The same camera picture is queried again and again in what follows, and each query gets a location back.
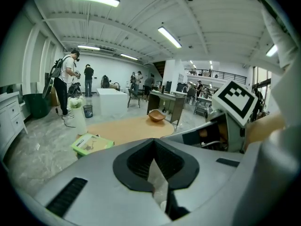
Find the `white planter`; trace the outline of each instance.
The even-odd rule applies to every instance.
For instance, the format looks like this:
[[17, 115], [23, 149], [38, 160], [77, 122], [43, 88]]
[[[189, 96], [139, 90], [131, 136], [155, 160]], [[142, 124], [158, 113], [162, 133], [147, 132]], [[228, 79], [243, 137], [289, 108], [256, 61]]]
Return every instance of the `white planter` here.
[[88, 129], [86, 125], [86, 119], [84, 116], [83, 107], [72, 109], [72, 112], [74, 114], [77, 134], [84, 135], [85, 133], [88, 132]]

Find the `wooden board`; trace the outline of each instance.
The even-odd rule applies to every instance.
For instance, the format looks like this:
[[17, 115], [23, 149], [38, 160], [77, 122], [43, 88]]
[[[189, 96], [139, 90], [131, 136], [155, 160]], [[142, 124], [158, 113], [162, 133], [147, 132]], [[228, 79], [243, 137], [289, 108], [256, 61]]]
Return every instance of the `wooden board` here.
[[115, 145], [147, 138], [160, 138], [173, 132], [172, 124], [166, 120], [153, 122], [148, 115], [88, 126], [88, 133], [112, 140]]

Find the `green bin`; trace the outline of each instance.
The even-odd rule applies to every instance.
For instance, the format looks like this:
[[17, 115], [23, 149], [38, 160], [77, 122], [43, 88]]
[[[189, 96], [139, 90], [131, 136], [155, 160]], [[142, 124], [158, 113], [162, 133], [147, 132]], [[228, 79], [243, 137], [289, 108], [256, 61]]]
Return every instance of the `green bin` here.
[[49, 114], [51, 110], [50, 95], [42, 98], [42, 94], [28, 94], [23, 98], [33, 118], [39, 119]]

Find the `green book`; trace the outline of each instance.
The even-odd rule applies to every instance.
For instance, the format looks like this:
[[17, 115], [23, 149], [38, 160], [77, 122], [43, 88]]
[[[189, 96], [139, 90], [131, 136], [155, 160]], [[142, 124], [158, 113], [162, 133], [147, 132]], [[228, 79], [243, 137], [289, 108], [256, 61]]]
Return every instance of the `green book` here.
[[86, 133], [78, 138], [71, 147], [79, 155], [85, 156], [93, 152], [104, 150], [114, 146], [114, 142]]

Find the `wooden bowl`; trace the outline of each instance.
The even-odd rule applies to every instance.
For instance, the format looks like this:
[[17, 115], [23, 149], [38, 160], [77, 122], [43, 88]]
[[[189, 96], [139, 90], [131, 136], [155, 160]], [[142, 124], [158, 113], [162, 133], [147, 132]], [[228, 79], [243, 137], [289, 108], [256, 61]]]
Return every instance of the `wooden bowl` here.
[[149, 113], [149, 117], [152, 121], [158, 122], [158, 121], [164, 120], [166, 116], [161, 114], [159, 111], [154, 110]]

